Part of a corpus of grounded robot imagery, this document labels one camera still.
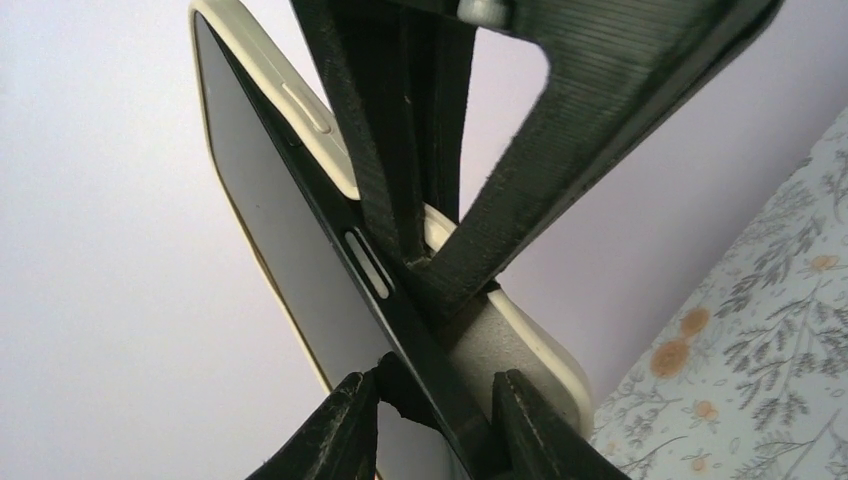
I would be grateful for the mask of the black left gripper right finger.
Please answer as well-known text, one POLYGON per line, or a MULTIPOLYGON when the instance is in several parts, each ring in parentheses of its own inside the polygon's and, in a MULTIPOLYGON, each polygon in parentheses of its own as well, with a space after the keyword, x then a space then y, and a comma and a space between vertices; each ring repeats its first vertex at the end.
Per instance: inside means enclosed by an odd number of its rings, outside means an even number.
POLYGON ((519 370, 494 375, 492 421, 505 441, 514 479, 628 480, 519 370))

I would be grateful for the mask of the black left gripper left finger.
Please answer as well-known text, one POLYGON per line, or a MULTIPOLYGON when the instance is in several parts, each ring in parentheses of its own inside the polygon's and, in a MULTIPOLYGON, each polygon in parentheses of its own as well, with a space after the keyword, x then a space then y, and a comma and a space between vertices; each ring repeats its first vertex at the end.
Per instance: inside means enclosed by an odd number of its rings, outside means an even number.
POLYGON ((347 375, 248 479, 374 479, 378 404, 372 372, 347 375))

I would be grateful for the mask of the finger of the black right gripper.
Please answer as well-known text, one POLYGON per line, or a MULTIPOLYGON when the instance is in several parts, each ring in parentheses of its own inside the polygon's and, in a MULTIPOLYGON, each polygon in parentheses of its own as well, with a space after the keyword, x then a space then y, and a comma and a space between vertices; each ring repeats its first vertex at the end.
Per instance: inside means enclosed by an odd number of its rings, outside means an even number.
POLYGON ((424 208, 458 214, 474 28, 454 1, 297 1, 354 167, 366 227, 395 262, 427 258, 424 208))
POLYGON ((444 325, 771 23, 777 1, 521 1, 546 85, 465 217, 418 272, 444 325))

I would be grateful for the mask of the cream phone case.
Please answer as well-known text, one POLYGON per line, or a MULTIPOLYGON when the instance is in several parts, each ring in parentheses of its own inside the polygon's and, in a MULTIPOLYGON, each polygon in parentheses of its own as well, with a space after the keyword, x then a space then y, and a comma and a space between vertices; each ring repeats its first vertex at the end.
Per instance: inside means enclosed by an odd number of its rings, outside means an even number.
MULTIPOLYGON (((199 14, 245 66, 271 109, 304 141, 334 193, 359 200, 353 166, 333 114, 240 1, 193 1, 199 14)), ((489 413, 496 372, 522 370, 554 410, 583 437, 593 429, 593 404, 585 372, 499 287, 478 294, 461 310, 460 325, 442 344, 476 403, 489 413)))

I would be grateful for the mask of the black smartphone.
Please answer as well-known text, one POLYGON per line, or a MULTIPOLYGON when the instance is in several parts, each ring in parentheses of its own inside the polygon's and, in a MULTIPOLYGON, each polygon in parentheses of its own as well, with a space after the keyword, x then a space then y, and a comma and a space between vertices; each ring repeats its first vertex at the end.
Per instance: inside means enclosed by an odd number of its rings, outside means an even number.
POLYGON ((353 372, 379 394, 374 479, 505 479, 502 440, 289 121, 190 14, 210 156, 327 396, 353 372))

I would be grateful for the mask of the floral patterned table mat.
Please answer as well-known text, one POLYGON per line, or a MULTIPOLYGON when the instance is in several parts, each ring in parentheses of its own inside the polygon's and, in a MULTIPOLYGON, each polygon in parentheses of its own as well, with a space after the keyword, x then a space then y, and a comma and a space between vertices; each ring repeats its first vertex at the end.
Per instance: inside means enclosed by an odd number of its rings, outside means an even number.
POLYGON ((840 114, 595 412, 633 479, 847 475, 840 114))

